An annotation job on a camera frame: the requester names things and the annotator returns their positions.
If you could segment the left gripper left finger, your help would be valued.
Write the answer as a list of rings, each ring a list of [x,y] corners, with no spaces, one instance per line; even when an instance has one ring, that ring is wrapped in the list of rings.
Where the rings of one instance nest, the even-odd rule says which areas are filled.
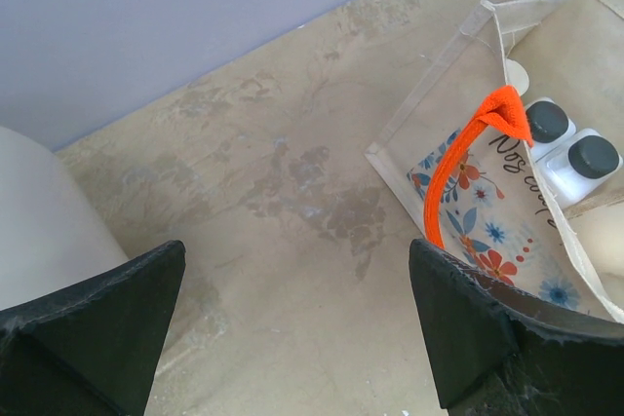
[[[169,241],[3,310],[2,414],[143,414],[185,266]]]

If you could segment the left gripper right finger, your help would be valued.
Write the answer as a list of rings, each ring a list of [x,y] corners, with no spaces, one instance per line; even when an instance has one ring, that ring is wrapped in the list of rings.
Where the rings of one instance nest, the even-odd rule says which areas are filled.
[[[409,277],[450,415],[620,415],[623,326],[553,305],[425,240]]]

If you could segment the white square bottle black cap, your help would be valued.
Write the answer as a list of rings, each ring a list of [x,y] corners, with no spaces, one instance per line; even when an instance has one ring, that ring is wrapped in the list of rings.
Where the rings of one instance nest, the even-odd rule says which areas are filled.
[[[593,129],[583,129],[536,164],[561,209],[572,207],[620,170],[623,158]]]

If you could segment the canvas bag with orange handles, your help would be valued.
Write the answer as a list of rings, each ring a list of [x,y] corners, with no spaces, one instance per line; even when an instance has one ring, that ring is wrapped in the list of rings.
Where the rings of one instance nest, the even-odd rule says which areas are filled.
[[[532,148],[487,128],[435,180],[484,100],[527,74],[525,105],[551,99],[575,131],[623,145],[623,0],[483,0],[410,93],[367,158],[416,226],[446,251],[542,300],[623,319],[623,174],[565,208]],[[428,195],[438,213],[425,215]]]

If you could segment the beige and orange cylinder box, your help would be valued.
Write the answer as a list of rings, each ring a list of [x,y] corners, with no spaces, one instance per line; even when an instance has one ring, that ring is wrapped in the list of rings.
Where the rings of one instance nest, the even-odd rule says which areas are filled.
[[[38,299],[128,261],[59,158],[1,130],[1,308]]]

